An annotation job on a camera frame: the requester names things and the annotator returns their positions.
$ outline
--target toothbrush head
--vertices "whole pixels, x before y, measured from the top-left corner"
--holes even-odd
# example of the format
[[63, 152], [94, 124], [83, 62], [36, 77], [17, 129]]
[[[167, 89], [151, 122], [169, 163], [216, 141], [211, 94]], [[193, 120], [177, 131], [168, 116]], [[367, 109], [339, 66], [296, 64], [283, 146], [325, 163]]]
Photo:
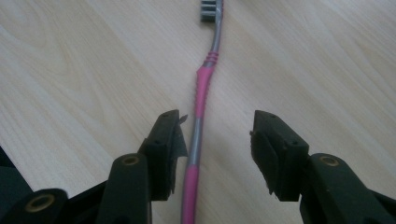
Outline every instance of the toothbrush head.
[[215, 22], [222, 17], [222, 0], [202, 0], [201, 21]]

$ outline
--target light wood grain surface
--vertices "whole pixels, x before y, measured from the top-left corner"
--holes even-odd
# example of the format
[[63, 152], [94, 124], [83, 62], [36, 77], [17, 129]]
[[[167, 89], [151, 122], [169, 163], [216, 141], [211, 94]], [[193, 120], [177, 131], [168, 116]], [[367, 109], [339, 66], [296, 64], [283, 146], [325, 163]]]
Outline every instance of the light wood grain surface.
[[[197, 0], [0, 0], [0, 145], [34, 189], [74, 196], [179, 109], [213, 27]], [[250, 157], [254, 110], [279, 115], [396, 198], [396, 2], [226, 0], [206, 107], [197, 223], [302, 223]], [[154, 223], [178, 223], [176, 193]]]

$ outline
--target screw hole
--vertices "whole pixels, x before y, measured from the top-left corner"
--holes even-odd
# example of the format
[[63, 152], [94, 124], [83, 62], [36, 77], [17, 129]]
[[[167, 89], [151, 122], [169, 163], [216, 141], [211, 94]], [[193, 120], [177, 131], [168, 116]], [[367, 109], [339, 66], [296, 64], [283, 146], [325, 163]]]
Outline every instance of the screw hole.
[[320, 157], [319, 158], [323, 163], [325, 163], [326, 165], [329, 165], [329, 166], [337, 166], [337, 165], [339, 165], [340, 163], [338, 162], [338, 160], [336, 160], [336, 159], [334, 159], [334, 158], [331, 158], [331, 157], [328, 157], [328, 156], [322, 156], [322, 157]]
[[36, 213], [48, 208], [53, 202], [55, 202], [55, 197], [52, 194], [41, 194], [26, 204], [25, 210], [29, 213]]
[[122, 163], [124, 165], [135, 165], [139, 162], [139, 158], [132, 156], [132, 157], [127, 157], [122, 160]]

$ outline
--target black plastic part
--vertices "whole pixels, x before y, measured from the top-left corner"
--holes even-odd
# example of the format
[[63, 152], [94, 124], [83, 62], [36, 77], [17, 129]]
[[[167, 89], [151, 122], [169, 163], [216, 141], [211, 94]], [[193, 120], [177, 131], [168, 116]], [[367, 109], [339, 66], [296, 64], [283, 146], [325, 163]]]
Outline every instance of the black plastic part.
[[302, 193], [300, 213], [304, 224], [327, 223], [324, 211], [312, 188]]
[[148, 159], [150, 199], [166, 201], [175, 188], [177, 158], [187, 156], [178, 110], [158, 117], [138, 152]]
[[391, 199], [388, 196], [380, 194], [372, 190], [375, 198], [382, 204], [382, 206], [393, 216], [393, 219], [396, 221], [396, 200]]
[[325, 223], [396, 223], [341, 159], [327, 154], [312, 155], [306, 174], [325, 214]]
[[1, 220], [2, 224], [63, 224], [69, 223], [63, 209], [67, 194], [61, 189], [42, 189], [18, 203]]
[[259, 166], [270, 194], [282, 202], [297, 202], [309, 145], [282, 119], [268, 112], [255, 112], [251, 154]]
[[0, 147], [0, 220], [12, 205], [32, 192], [6, 152]]
[[106, 181], [69, 199], [66, 211], [73, 224], [92, 224], [106, 188]]
[[139, 153], [113, 162], [95, 223], [151, 223], [147, 167], [146, 157]]

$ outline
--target table surface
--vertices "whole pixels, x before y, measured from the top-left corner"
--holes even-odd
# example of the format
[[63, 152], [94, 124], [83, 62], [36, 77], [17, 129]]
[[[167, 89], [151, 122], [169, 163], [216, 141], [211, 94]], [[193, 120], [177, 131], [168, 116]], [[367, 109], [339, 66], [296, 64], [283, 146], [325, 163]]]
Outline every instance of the table surface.
[[[74, 196], [179, 109], [190, 142], [213, 26], [199, 1], [0, 1], [0, 144], [34, 189]], [[396, 198], [396, 2], [226, 0], [206, 107], [197, 223], [302, 223], [250, 156], [254, 111]], [[154, 223], [178, 223], [176, 193]]]

